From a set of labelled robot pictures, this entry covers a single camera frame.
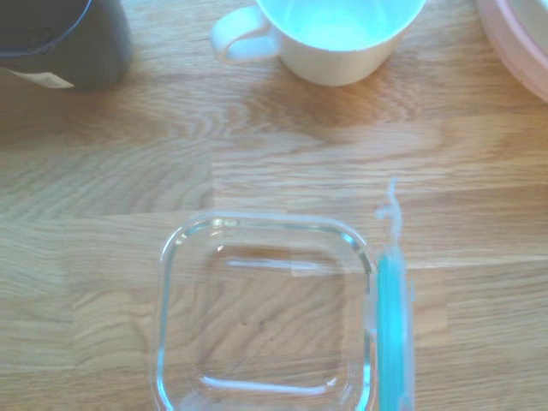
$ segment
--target white cup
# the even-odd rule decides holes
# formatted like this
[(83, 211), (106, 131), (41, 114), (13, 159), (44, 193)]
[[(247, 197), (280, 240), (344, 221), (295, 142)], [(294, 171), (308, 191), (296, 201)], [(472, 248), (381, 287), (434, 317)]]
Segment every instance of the white cup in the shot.
[(211, 43), (228, 64), (280, 56), (305, 80), (365, 79), (396, 48), (426, 0), (257, 0), (217, 22)]

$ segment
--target light wood surface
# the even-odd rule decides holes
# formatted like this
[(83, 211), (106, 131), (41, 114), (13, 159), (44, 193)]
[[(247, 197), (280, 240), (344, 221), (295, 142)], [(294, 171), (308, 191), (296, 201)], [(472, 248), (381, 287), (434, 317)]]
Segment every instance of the light wood surface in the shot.
[(216, 62), (208, 30), (248, 3), (125, 1), (136, 54), (111, 92), (0, 74), (0, 408), (150, 409), (175, 228), (207, 208), (306, 213), (380, 249), (399, 176), (418, 409), (546, 409), (548, 106), (474, 2), (429, 0), (376, 74), (337, 89)]

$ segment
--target wooden countertop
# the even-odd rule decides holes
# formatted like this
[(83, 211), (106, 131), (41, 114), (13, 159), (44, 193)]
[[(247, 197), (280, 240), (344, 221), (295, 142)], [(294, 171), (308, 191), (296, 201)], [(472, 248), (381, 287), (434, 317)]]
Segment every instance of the wooden countertop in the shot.
[(372, 216), (399, 176), (418, 409), (548, 403), (548, 105), (499, 62), (472, 0), (430, 0), (394, 56), (330, 89), (225, 67), (243, 0), (126, 2), (115, 90), (0, 74), (0, 408), (151, 408), (165, 238), (207, 208)]

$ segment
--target clear glass dish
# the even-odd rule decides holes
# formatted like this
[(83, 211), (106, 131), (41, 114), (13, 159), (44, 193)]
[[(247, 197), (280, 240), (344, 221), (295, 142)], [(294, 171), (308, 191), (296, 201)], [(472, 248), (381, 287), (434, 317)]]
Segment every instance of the clear glass dish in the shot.
[(162, 252), (158, 408), (369, 408), (373, 270), (364, 240), (336, 220), (195, 217)]

